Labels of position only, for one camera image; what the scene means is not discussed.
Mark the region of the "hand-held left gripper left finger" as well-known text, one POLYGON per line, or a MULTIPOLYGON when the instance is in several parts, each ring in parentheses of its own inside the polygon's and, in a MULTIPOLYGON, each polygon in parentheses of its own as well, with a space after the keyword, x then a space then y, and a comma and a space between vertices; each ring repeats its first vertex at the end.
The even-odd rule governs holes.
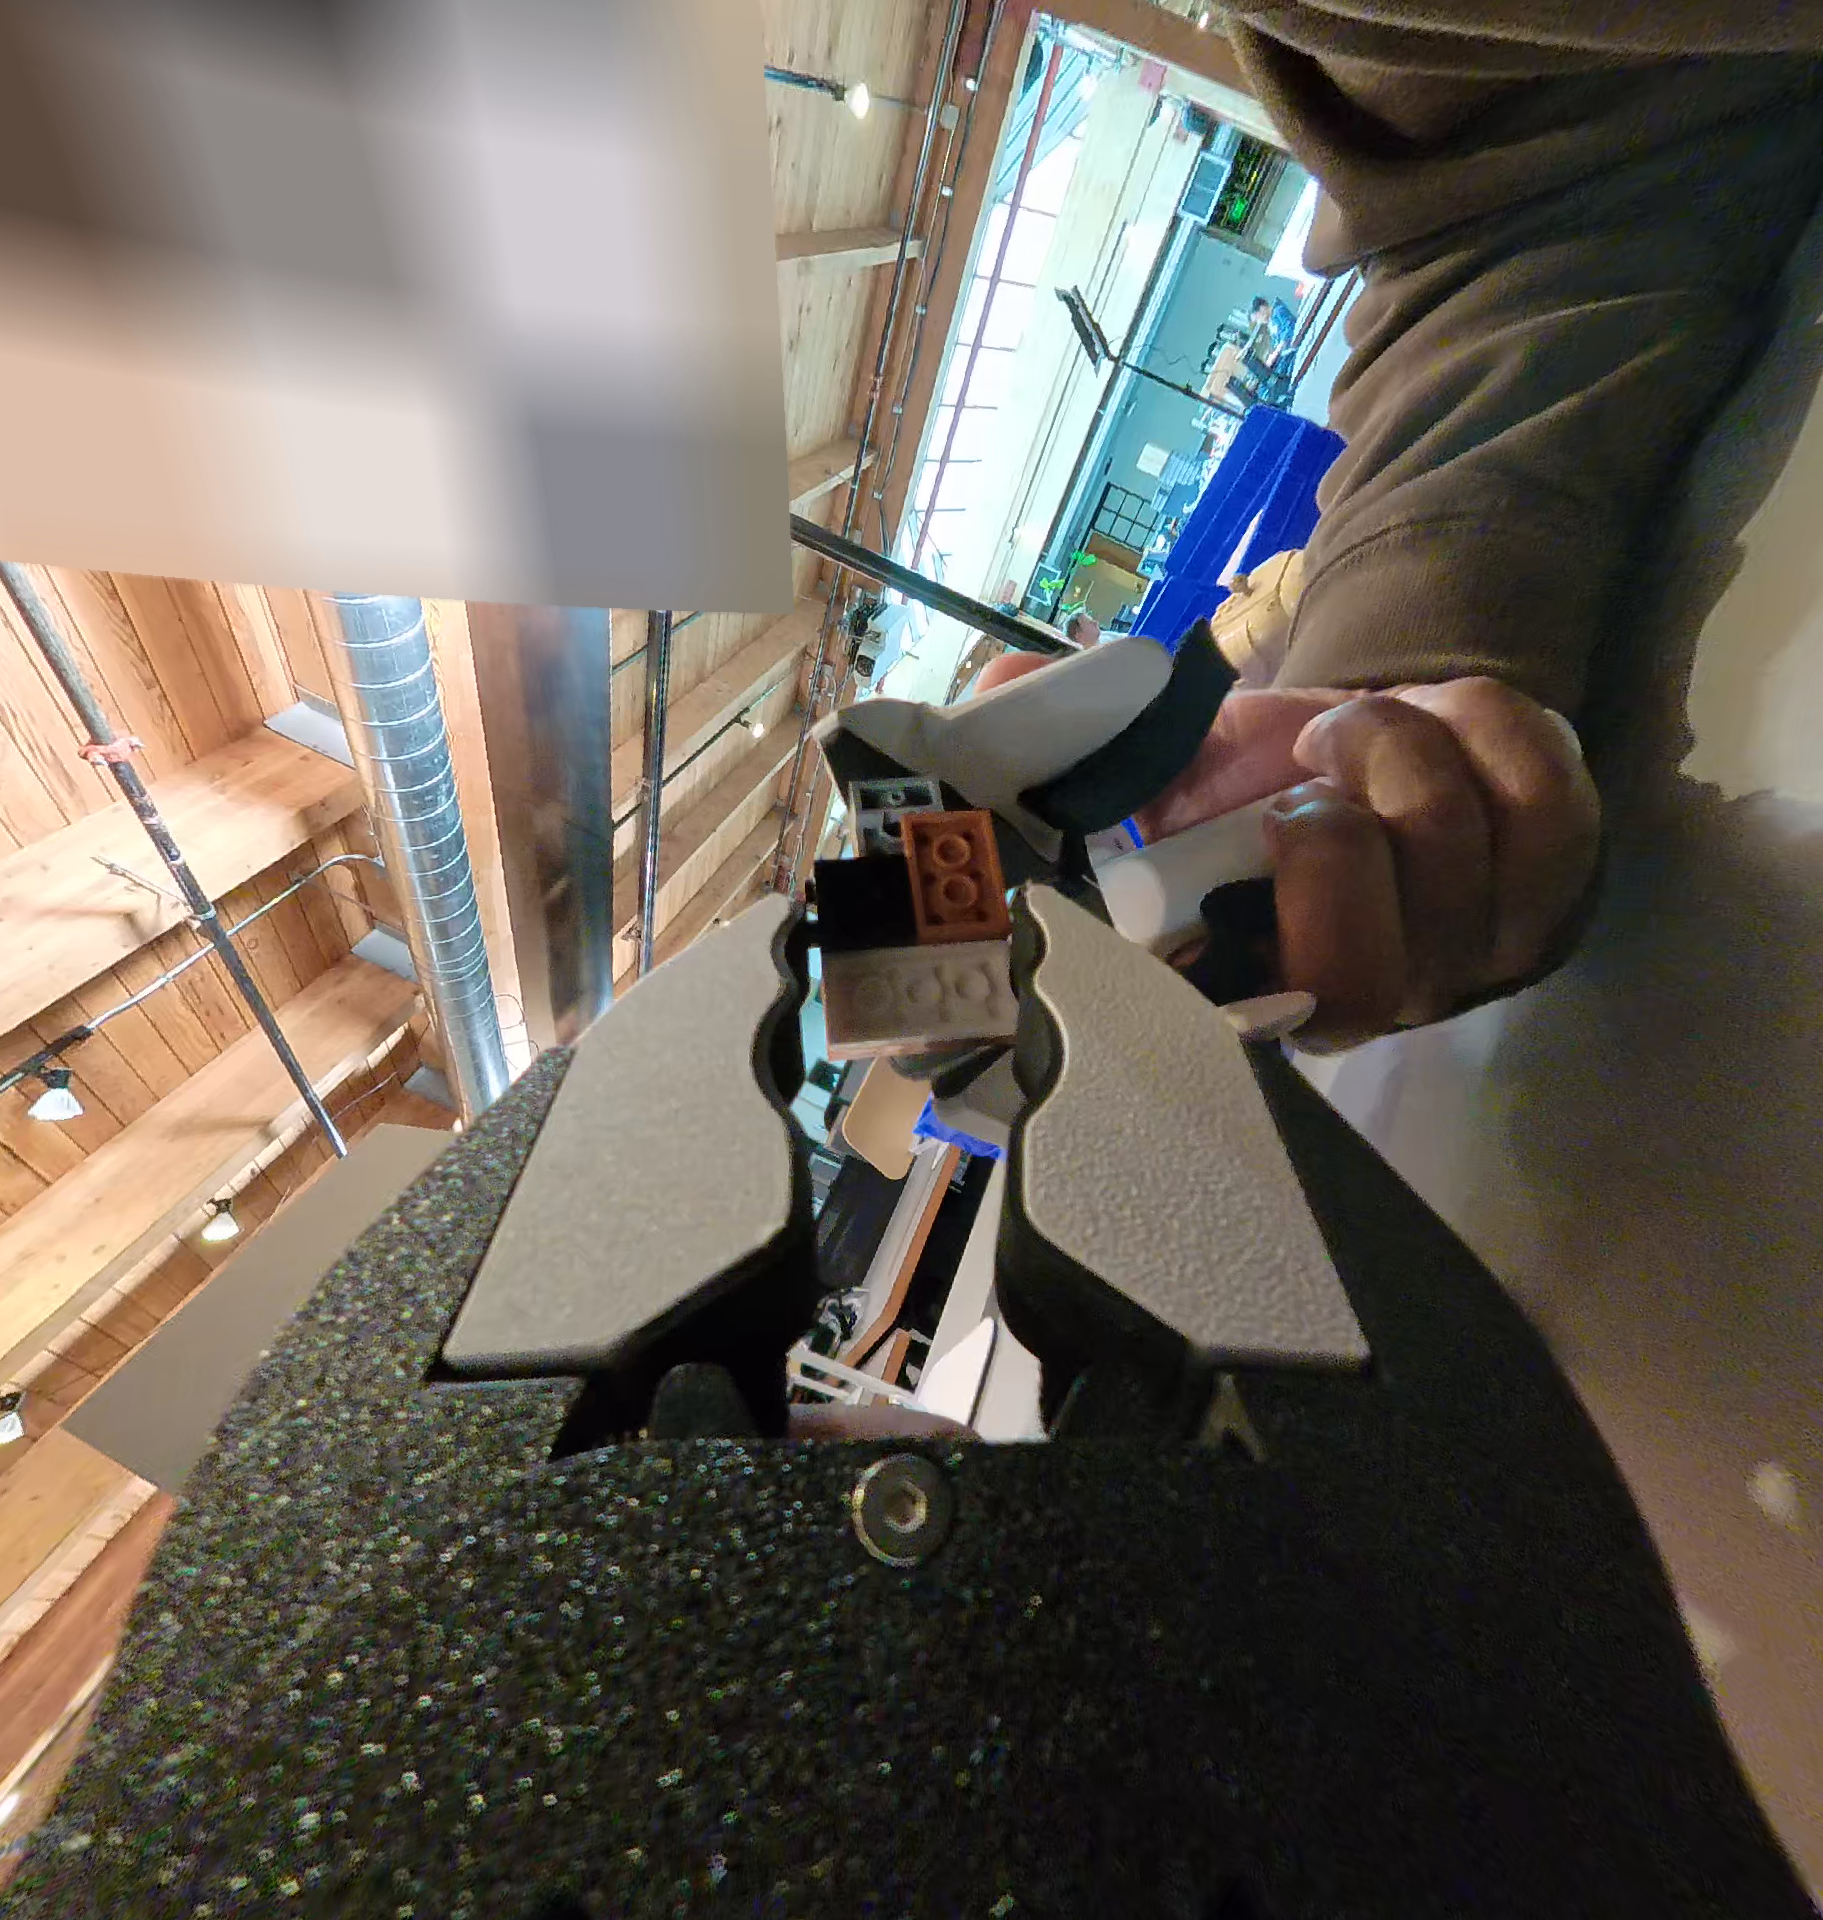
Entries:
POLYGON ((824 1292, 792 1115, 800 928, 768 896, 586 1033, 444 1341, 452 1377, 784 1383, 824 1292))

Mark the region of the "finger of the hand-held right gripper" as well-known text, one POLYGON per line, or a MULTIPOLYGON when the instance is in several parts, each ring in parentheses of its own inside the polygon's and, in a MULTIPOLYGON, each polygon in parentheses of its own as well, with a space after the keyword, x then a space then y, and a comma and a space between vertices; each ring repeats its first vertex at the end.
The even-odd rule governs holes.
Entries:
POLYGON ((1084 835, 1056 828, 1010 801, 998 807, 998 856, 1008 895, 1040 885, 1110 925, 1084 835))
POLYGON ((1164 646, 1120 637, 948 707, 860 701, 820 725, 820 747, 840 780, 914 777, 1016 799, 1108 747, 1170 679, 1164 646))

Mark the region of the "person's right forearm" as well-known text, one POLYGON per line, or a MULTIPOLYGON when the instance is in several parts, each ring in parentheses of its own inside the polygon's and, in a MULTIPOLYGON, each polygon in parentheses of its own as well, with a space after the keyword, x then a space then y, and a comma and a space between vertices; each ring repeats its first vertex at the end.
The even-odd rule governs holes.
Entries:
POLYGON ((1823 205, 1761 286, 1706 263, 1484 348, 1466 300, 1414 324, 1346 401, 1274 685, 1484 676, 1622 760, 1823 762, 1823 205))

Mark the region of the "silver ventilation duct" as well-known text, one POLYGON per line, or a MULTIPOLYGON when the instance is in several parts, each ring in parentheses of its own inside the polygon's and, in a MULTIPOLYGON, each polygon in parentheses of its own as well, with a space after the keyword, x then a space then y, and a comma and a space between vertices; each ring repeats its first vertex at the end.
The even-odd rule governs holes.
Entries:
POLYGON ((352 762, 444 1045, 444 1079, 474 1123, 512 1072, 428 617, 414 596, 328 592, 320 604, 352 762))

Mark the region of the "large blue plastic bin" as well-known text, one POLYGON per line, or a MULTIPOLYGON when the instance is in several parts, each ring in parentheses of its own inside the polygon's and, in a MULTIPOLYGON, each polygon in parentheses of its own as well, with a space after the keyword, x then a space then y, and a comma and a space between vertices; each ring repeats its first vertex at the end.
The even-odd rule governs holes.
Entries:
POLYGON ((1130 633, 1176 652, 1228 599, 1232 577, 1304 548, 1320 516, 1318 488, 1344 446, 1340 435, 1294 413, 1252 408, 1130 633))

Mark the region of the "black pole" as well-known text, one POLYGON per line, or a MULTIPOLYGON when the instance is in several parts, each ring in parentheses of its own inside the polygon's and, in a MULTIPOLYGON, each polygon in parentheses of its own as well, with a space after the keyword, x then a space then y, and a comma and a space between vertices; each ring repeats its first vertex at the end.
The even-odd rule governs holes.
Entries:
POLYGON ((1076 654, 1076 645, 1056 631, 1026 621, 1016 613, 984 604, 932 581, 908 564, 844 539, 798 513, 790 516, 790 540, 844 573, 872 581, 882 588, 898 591, 910 602, 930 613, 940 613, 974 633, 994 637, 1008 650, 1040 659, 1066 659, 1076 654))

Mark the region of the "person's right hand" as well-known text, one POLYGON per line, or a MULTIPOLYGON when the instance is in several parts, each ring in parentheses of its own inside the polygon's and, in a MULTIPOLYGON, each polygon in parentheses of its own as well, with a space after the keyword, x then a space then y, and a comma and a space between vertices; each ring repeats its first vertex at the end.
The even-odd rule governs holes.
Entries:
POLYGON ((1576 732, 1494 679, 1238 688, 1138 827, 1158 843, 1252 804, 1278 979, 1314 998, 1322 1053, 1518 992, 1570 949, 1598 871, 1576 732))

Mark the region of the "steel column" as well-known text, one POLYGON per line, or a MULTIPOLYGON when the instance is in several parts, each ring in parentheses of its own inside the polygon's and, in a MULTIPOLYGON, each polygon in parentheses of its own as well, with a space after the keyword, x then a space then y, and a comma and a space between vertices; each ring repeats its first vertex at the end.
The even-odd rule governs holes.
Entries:
POLYGON ((558 1045, 614 997, 612 637, 606 608, 524 608, 520 619, 540 1007, 558 1045))

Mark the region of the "person's brown hoodie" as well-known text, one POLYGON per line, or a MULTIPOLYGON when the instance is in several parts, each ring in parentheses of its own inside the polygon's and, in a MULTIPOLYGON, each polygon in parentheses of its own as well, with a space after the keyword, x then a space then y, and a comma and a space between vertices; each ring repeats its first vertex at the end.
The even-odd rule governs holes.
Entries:
POLYGON ((1226 39, 1348 269, 1711 133, 1823 153, 1823 4, 1230 4, 1226 39))

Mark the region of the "brown brick assembly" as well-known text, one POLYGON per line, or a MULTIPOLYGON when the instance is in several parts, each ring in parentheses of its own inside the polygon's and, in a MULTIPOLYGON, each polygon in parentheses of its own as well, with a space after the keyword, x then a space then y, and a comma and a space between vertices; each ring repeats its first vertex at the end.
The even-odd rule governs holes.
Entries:
POLYGON ((854 780, 848 804, 856 852, 812 878, 828 1059, 1010 1042, 1012 913, 992 814, 906 775, 854 780))

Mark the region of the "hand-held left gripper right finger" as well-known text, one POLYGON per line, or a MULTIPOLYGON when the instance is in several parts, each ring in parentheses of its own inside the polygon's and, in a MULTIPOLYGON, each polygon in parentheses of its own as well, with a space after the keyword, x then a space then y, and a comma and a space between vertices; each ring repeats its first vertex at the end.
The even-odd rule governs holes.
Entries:
POLYGON ((1356 1370, 1370 1347, 1228 1015, 1052 889, 1014 906, 1000 1311, 1048 1370, 1356 1370))

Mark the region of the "dark ceiling pipe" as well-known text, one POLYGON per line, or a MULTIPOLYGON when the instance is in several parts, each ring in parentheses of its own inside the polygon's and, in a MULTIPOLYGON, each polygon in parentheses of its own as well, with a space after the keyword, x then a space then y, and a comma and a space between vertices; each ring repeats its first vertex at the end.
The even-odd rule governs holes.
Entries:
POLYGON ((204 885, 198 881, 186 854, 180 850, 176 836, 160 817, 156 801, 136 767, 136 755, 140 751, 136 739, 128 732, 118 732, 112 727, 106 709, 100 704, 72 646, 62 634, 60 624, 40 600, 28 568, 20 563, 2 561, 0 583, 10 596, 12 606, 24 619, 30 637, 34 639, 40 654, 48 663, 64 696, 72 704, 80 725, 86 730, 82 756, 102 770, 108 770, 108 775, 116 780, 128 807, 144 827, 160 860, 172 876, 178 895, 190 909, 194 922, 204 930, 206 942, 224 964, 240 997, 248 1004, 252 1018, 270 1040, 280 1066, 294 1083, 304 1107, 316 1118, 324 1141, 336 1158, 348 1158, 348 1141, 344 1141, 344 1134, 324 1105, 324 1098, 320 1097, 306 1068, 302 1068, 298 1053, 290 1045, 276 1012, 254 980, 244 952, 238 949, 232 932, 222 922, 216 905, 206 895, 204 885))

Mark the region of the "beige wooden chair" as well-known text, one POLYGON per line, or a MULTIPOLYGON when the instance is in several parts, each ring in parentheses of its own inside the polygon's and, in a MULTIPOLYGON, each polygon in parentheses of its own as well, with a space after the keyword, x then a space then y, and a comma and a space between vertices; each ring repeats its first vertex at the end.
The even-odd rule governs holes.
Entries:
POLYGON ((840 1110, 830 1145, 870 1165, 890 1182, 908 1176, 920 1138, 916 1127, 930 1098, 930 1080, 910 1076, 894 1061, 854 1063, 864 1072, 840 1110))

